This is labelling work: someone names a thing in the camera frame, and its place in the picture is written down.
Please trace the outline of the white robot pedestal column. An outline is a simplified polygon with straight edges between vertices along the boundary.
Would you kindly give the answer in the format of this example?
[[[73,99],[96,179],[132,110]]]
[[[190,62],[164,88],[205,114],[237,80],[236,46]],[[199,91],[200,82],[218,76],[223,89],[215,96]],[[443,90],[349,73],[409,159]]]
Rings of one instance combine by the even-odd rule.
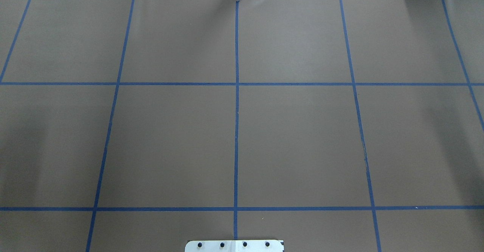
[[[185,252],[284,252],[283,240],[194,240]]]

